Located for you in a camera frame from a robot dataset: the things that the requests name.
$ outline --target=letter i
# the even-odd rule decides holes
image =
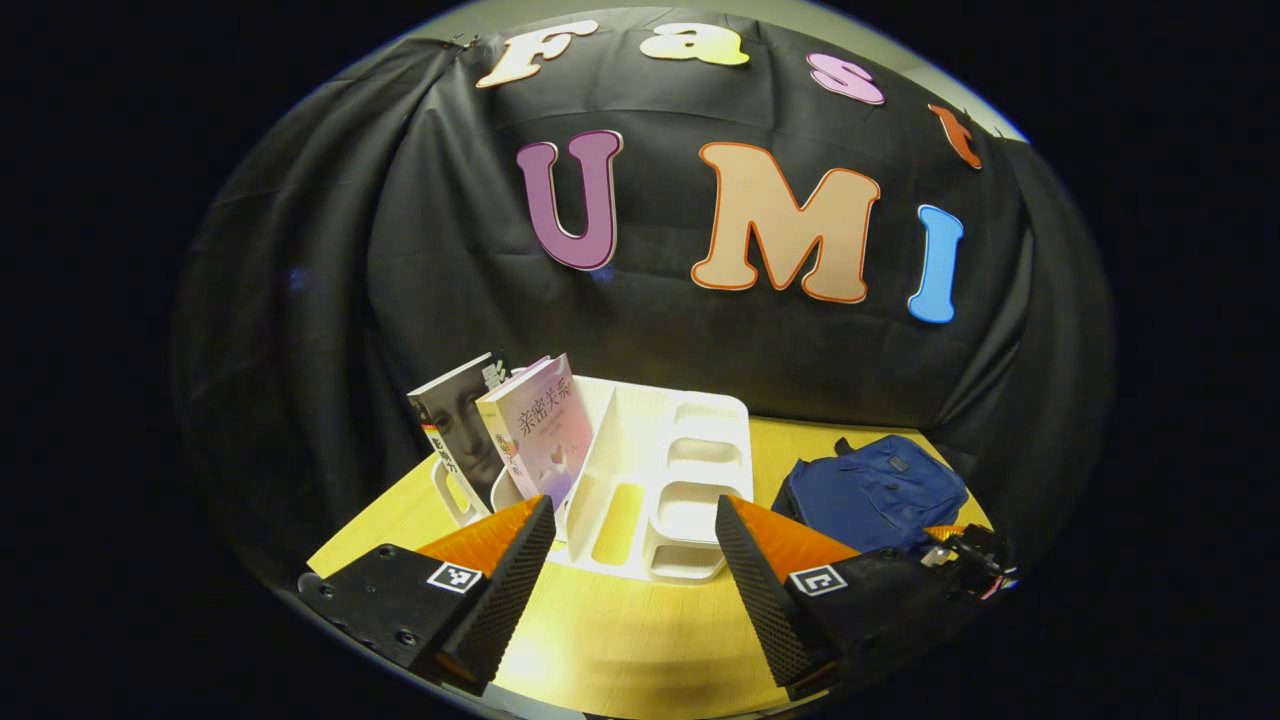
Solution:
[[[956,275],[956,247],[964,237],[964,224],[955,215],[920,205],[924,223],[924,272],[920,290],[906,302],[908,310],[925,323],[950,323],[956,310],[951,305],[951,286]]]

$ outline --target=book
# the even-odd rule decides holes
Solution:
[[[499,350],[454,368],[408,393],[431,447],[458,483],[493,511],[490,491],[502,474],[503,461],[489,438],[475,401],[511,377],[506,355]]]
[[[476,407],[520,495],[545,495],[558,510],[591,446],[591,421],[568,356],[530,365],[476,400]]]

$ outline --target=wooden table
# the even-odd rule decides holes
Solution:
[[[750,432],[755,502],[765,507],[797,459],[832,456],[840,437],[861,447],[896,433],[942,460],[915,430],[751,418]],[[457,529],[431,486],[434,460],[339,530],[311,557],[311,569],[328,577],[384,542],[416,548]],[[957,520],[968,523],[991,527],[972,496]],[[773,684],[728,568],[689,587],[548,562],[494,684],[571,710],[639,719],[718,717],[788,702]]]

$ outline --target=peach letter m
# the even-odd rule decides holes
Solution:
[[[714,290],[746,290],[759,273],[746,261],[751,234],[760,247],[774,290],[785,290],[818,249],[818,260],[800,282],[828,302],[867,297],[863,259],[867,222],[879,200],[872,178],[846,169],[827,170],[804,206],[768,150],[737,142],[712,142],[699,152],[716,169],[716,223],[707,259],[694,265],[694,282]]]

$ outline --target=purple letter u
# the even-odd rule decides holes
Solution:
[[[550,142],[535,142],[516,154],[525,170],[529,217],[543,250],[556,260],[579,270],[594,270],[609,264],[617,247],[618,219],[613,208],[613,156],[622,151],[622,136],[598,129],[568,141],[568,154],[582,167],[582,192],[586,197],[586,231],[570,234],[556,210],[556,183],[552,165],[559,150]]]

